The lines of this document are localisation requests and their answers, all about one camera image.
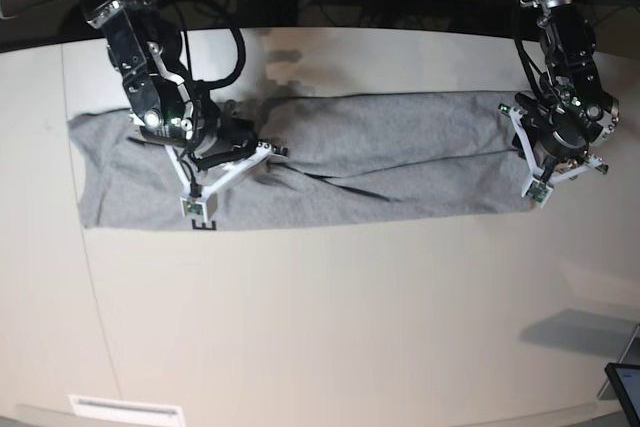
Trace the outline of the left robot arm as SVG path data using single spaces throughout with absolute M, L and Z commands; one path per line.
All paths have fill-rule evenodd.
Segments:
M 544 73 L 535 70 L 519 32 L 526 8 L 539 11 Z M 517 0 L 512 25 L 532 91 L 516 96 L 525 137 L 543 150 L 546 168 L 586 164 L 590 149 L 606 141 L 618 123 L 617 101 L 603 89 L 594 61 L 594 29 L 574 0 Z

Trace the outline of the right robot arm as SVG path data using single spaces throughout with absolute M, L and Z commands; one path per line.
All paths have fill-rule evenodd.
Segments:
M 187 36 L 162 11 L 187 2 L 207 5 L 227 22 L 236 63 L 221 79 L 197 80 L 181 60 Z M 143 141 L 178 149 L 201 171 L 256 152 L 259 139 L 252 123 L 224 113 L 210 96 L 238 80 L 246 65 L 241 30 L 222 6 L 213 0 L 79 0 L 79 5 L 86 22 L 106 39 L 130 119 Z

